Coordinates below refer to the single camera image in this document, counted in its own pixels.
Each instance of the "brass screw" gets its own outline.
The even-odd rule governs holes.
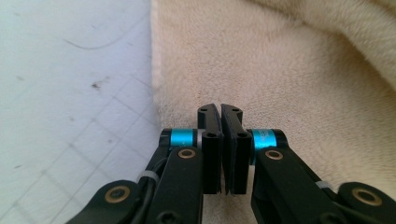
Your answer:
[[[283,159],[283,154],[276,150],[265,151],[265,156],[267,156],[269,159],[276,160],[276,161]]]
[[[353,196],[362,203],[371,206],[379,206],[382,204],[382,199],[368,189],[355,188],[352,190]]]
[[[128,198],[131,190],[126,186],[116,186],[110,189],[105,196],[108,203],[120,203]]]
[[[189,148],[185,148],[178,152],[178,156],[182,159],[190,159],[195,156],[195,151]]]

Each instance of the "white table surface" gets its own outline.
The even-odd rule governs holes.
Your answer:
[[[0,223],[65,223],[160,128],[149,0],[0,2]]]

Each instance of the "wrinkled fabric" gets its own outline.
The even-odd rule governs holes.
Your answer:
[[[396,198],[396,10],[392,1],[153,0],[154,102],[163,128],[196,109],[277,128],[334,190],[359,181]],[[206,195],[203,223],[256,223],[248,195]]]

